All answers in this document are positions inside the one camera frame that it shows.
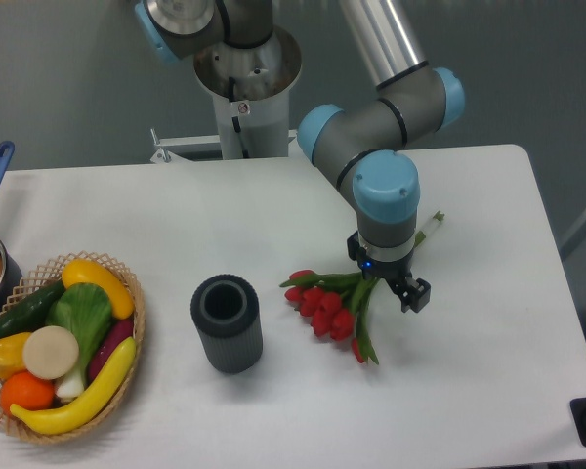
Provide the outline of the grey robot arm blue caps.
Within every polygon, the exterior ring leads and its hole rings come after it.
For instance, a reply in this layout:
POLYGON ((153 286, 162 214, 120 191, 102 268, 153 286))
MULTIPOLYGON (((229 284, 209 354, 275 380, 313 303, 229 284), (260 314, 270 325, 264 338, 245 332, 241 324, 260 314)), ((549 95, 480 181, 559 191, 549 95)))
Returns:
POLYGON ((192 58, 211 96, 225 159, 284 156, 291 140, 354 209, 348 254, 379 278, 404 311, 429 302, 411 262, 420 200, 418 171, 402 150, 461 116, 465 93, 433 68, 398 1, 340 5, 377 91, 368 106, 311 110, 289 128, 289 93, 302 68, 296 40, 273 20, 270 1, 140 1, 135 13, 160 59, 192 58))

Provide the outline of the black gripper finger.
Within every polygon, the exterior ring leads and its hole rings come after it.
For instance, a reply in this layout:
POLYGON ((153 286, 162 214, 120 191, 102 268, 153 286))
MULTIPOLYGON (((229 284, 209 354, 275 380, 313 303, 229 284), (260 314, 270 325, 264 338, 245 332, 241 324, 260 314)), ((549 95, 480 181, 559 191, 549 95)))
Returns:
POLYGON ((430 301, 431 285, 422 278, 400 277, 398 280, 390 280, 389 287, 398 297, 403 313, 419 313, 430 301))

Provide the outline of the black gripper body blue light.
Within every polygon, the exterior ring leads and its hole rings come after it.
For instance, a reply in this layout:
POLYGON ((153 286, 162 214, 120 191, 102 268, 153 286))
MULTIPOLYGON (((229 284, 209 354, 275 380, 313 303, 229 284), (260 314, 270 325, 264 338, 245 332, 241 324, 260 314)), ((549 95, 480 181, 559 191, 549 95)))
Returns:
POLYGON ((356 262, 364 279, 383 279, 394 293, 405 293, 413 284, 411 263, 414 241, 413 234, 398 246, 380 247, 355 232, 347 240, 348 255, 356 262))

